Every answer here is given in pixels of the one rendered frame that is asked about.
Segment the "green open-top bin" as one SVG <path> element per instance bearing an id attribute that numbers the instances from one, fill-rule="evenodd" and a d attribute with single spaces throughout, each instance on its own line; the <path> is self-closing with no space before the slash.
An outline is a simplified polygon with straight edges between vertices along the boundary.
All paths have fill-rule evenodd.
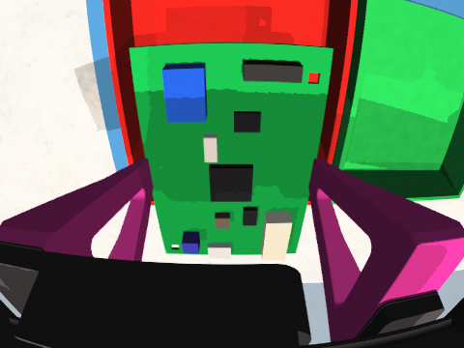
<path id="1" fill-rule="evenodd" d="M 352 51 L 332 165 L 412 201 L 460 198 L 464 19 L 358 0 Z"/>

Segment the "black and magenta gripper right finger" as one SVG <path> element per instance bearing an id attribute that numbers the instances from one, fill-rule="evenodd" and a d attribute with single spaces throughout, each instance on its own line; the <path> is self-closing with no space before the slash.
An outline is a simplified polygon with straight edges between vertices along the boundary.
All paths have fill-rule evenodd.
<path id="1" fill-rule="evenodd" d="M 387 302 L 437 292 L 464 258 L 460 221 L 322 159 L 313 161 L 308 189 L 331 342 L 355 338 Z M 332 201 L 369 237 L 362 271 Z"/>

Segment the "red bin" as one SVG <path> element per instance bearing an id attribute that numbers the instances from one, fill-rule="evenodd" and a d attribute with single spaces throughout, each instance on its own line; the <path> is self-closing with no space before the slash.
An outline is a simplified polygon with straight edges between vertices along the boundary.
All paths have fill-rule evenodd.
<path id="1" fill-rule="evenodd" d="M 130 47 L 271 43 L 333 48 L 318 159 L 333 163 L 358 0 L 102 0 L 115 100 L 128 164 L 144 159 Z"/>

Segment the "green circuit board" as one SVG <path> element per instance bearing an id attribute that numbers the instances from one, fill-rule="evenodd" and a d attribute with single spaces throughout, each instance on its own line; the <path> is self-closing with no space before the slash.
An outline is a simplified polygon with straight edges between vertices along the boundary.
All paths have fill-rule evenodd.
<path id="1" fill-rule="evenodd" d="M 166 254 L 273 261 L 296 253 L 333 51 L 290 43 L 130 47 Z"/>

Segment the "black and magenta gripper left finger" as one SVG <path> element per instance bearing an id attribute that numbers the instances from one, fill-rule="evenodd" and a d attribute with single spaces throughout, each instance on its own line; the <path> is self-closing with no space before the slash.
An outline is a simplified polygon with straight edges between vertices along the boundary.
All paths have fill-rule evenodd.
<path id="1" fill-rule="evenodd" d="M 153 182 L 148 159 L 76 189 L 0 224 L 0 241 L 94 257 L 94 236 L 130 201 L 108 259 L 142 261 Z"/>

